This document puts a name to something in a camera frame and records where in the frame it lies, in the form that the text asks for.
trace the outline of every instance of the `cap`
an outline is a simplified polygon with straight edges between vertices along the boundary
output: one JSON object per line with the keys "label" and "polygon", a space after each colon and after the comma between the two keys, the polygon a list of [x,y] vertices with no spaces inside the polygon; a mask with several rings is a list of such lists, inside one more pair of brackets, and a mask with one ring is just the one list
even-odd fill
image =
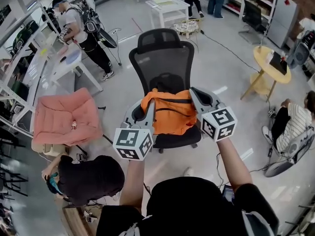
{"label": "cap", "polygon": [[53,0],[53,8],[57,7],[57,5],[61,2],[65,2],[66,0]]}

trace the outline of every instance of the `black chair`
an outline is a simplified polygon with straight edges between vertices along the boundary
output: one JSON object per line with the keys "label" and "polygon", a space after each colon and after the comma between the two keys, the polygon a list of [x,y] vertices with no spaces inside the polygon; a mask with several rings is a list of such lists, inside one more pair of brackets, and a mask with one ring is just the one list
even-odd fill
{"label": "black chair", "polygon": [[263,25],[261,19],[261,9],[249,1],[245,0],[245,15],[243,21],[249,25],[249,29],[240,31],[239,35],[244,38],[250,44],[259,44],[261,42],[257,32],[265,33],[266,27]]}
{"label": "black chair", "polygon": [[[180,41],[172,29],[153,29],[139,36],[138,47],[129,53],[129,59],[141,81],[144,94],[153,88],[176,94],[190,88],[190,71],[194,55],[191,43]],[[134,118],[145,115],[141,108],[136,108]],[[163,153],[164,148],[178,148],[192,145],[201,140],[201,133],[196,125],[184,135],[161,134],[157,136],[154,148]]]}

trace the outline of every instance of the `backpack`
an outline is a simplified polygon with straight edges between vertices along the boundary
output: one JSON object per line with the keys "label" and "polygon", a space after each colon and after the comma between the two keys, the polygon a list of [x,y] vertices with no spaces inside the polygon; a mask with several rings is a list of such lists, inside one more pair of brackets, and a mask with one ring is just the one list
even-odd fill
{"label": "backpack", "polygon": [[94,36],[97,38],[108,48],[116,48],[116,41],[105,31],[100,25],[101,21],[99,20],[98,14],[89,6],[84,6],[82,9],[77,8],[69,8],[66,13],[70,10],[76,10],[79,12],[81,20],[84,24],[84,31],[86,33],[94,33]]}
{"label": "backpack", "polygon": [[177,94],[168,92],[149,92],[141,101],[144,112],[153,99],[156,104],[154,134],[183,135],[197,122],[197,112],[193,106],[189,90]]}
{"label": "backpack", "polygon": [[84,6],[81,9],[74,7],[69,8],[66,13],[70,10],[76,10],[79,12],[81,20],[84,24],[84,31],[86,33],[97,32],[100,29],[100,21],[98,14],[89,6]]}

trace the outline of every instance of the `striped shirt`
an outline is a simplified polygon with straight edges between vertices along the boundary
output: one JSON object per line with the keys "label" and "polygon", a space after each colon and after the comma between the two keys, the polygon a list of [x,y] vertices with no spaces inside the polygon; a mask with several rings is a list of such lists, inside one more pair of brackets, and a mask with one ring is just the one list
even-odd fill
{"label": "striped shirt", "polygon": [[292,139],[301,135],[312,124],[312,114],[306,108],[289,103],[288,114],[291,119],[287,122],[284,133],[277,139],[278,151],[284,151]]}

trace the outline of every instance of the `blue jeans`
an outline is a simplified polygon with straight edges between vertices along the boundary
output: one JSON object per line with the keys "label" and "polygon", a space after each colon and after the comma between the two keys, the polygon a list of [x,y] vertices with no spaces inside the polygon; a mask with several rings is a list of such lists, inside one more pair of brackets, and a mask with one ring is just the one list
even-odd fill
{"label": "blue jeans", "polygon": [[215,13],[216,18],[221,18],[221,10],[224,0],[209,0],[208,3],[208,14],[213,15]]}

